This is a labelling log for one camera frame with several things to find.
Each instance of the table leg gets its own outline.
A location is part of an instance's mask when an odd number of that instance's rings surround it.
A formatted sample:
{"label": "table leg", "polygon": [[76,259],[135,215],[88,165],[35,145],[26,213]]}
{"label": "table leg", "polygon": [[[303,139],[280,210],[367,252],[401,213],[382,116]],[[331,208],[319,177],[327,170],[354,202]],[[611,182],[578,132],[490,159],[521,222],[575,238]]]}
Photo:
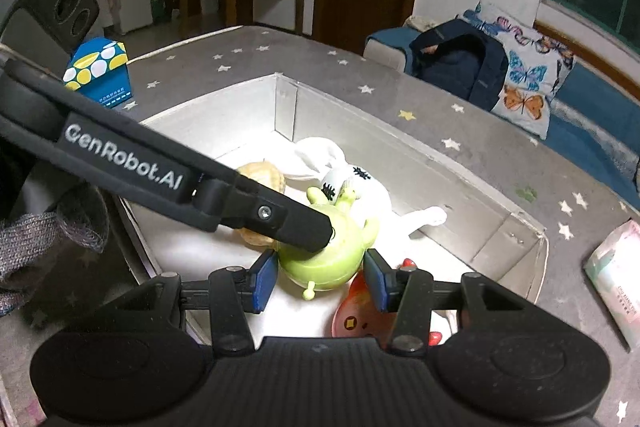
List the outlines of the table leg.
{"label": "table leg", "polygon": [[302,23],[305,18],[305,0],[296,0],[296,33],[302,35]]}
{"label": "table leg", "polygon": [[225,0],[225,25],[235,26],[238,24],[238,11],[236,9],[236,0]]}
{"label": "table leg", "polygon": [[180,4],[178,6],[180,8],[180,24],[178,31],[180,32],[180,36],[185,39],[187,37],[188,32],[188,12],[189,12],[189,0],[180,0]]}

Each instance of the orange butterfly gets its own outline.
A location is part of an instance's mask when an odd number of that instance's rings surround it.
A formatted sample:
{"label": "orange butterfly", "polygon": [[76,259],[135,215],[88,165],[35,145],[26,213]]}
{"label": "orange butterfly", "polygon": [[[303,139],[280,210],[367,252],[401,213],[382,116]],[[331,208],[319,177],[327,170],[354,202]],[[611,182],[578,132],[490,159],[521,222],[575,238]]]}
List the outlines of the orange butterfly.
{"label": "orange butterfly", "polygon": [[525,107],[534,120],[542,118],[542,108],[545,106],[545,99],[539,94],[523,96],[515,87],[504,86],[504,105],[512,111],[521,110],[524,114]]}

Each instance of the tissue package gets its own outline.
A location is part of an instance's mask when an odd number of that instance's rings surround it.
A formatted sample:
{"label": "tissue package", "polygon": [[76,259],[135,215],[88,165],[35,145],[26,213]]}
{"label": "tissue package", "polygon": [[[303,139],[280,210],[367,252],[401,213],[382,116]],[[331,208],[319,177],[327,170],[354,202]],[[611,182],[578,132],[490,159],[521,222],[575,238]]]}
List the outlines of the tissue package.
{"label": "tissue package", "polygon": [[584,265],[631,349],[640,346],[640,226],[617,227]]}

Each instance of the blue gripper pad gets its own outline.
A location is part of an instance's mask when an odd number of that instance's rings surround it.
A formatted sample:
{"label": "blue gripper pad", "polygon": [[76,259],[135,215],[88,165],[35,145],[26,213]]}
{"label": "blue gripper pad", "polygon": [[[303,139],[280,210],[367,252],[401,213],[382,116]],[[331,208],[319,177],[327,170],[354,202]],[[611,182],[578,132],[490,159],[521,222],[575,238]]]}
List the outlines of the blue gripper pad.
{"label": "blue gripper pad", "polygon": [[364,253],[364,280],[367,282],[369,293],[378,311],[388,311],[389,295],[386,291],[385,274],[373,261],[369,251]]}
{"label": "blue gripper pad", "polygon": [[254,310],[263,312],[278,278],[278,255],[273,253],[255,274]]}

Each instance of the pillow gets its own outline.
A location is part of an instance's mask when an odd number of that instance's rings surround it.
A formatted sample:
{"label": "pillow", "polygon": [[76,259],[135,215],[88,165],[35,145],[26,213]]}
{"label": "pillow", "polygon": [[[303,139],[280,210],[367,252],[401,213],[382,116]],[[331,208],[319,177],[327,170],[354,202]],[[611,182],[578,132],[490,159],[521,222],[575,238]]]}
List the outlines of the pillow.
{"label": "pillow", "polygon": [[492,113],[546,139],[549,129],[549,104],[546,97],[535,90],[521,89],[505,81],[500,99]]}
{"label": "pillow", "polygon": [[574,65],[574,54],[556,40],[526,26],[490,3],[480,1],[459,18],[500,41],[509,58],[507,79],[552,99]]}

